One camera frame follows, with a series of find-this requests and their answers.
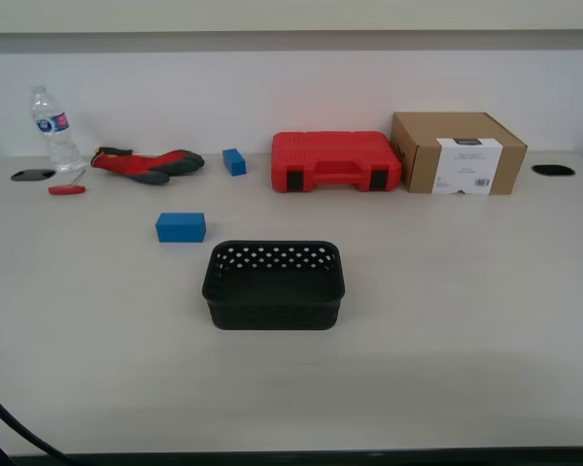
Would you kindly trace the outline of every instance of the red screwdriver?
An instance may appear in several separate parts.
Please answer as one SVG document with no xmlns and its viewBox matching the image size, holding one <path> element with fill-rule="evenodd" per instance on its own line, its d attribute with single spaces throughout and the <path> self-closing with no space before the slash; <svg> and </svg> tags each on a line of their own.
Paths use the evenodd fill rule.
<svg viewBox="0 0 583 466">
<path fill-rule="evenodd" d="M 80 186 L 80 185 L 76 184 L 85 172 L 86 172 L 86 169 L 84 169 L 80 173 L 80 175 L 78 175 L 69 184 L 63 184 L 61 186 L 51 186 L 48 188 L 48 191 L 53 196 L 67 196 L 69 194 L 80 194 L 81 192 L 85 192 L 86 188 L 84 186 Z"/>
</svg>

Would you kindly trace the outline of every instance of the plastic bottle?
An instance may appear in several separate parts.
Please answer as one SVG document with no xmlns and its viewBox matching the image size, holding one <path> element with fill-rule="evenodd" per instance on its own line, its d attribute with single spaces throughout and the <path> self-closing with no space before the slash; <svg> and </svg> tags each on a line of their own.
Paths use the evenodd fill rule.
<svg viewBox="0 0 583 466">
<path fill-rule="evenodd" d="M 33 85 L 32 115 L 48 145 L 48 154 L 57 172 L 75 172 L 86 163 L 71 138 L 67 116 L 44 85 Z"/>
</svg>

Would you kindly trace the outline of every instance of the blue cube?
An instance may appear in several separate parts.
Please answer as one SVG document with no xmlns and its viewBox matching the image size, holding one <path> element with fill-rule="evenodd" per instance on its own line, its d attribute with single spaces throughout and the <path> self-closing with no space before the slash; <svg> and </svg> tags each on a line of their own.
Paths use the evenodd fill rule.
<svg viewBox="0 0 583 466">
<path fill-rule="evenodd" d="M 223 160 L 232 177 L 246 175 L 246 160 L 238 149 L 223 150 Z"/>
<path fill-rule="evenodd" d="M 155 223 L 161 243 L 203 243 L 205 214 L 160 214 Z"/>
</svg>

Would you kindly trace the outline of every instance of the black cable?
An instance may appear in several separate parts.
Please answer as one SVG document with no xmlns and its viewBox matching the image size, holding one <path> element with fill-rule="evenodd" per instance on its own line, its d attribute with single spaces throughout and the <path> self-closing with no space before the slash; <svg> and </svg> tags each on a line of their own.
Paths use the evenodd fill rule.
<svg viewBox="0 0 583 466">
<path fill-rule="evenodd" d="M 28 442 L 30 442 L 38 449 L 47 453 L 52 458 L 58 459 L 67 464 L 72 464 L 74 466 L 85 466 L 84 463 L 78 461 L 77 459 L 70 458 L 62 451 L 58 451 L 57 449 L 55 449 L 52 445 L 46 444 L 43 440 L 41 440 L 35 434 L 26 429 L 1 404 L 0 404 L 0 418 L 4 421 L 5 424 L 7 424 L 9 427 L 15 430 L 21 437 L 26 439 Z"/>
</svg>

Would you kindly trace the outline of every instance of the red toolbox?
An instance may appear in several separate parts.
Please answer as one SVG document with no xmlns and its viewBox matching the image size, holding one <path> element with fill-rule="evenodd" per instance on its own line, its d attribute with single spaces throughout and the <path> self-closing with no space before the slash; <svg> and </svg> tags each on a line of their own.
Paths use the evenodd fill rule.
<svg viewBox="0 0 583 466">
<path fill-rule="evenodd" d="M 312 191 L 318 184 L 353 184 L 361 191 L 390 191 L 401 163 L 377 131 L 279 133 L 272 142 L 272 187 Z"/>
</svg>

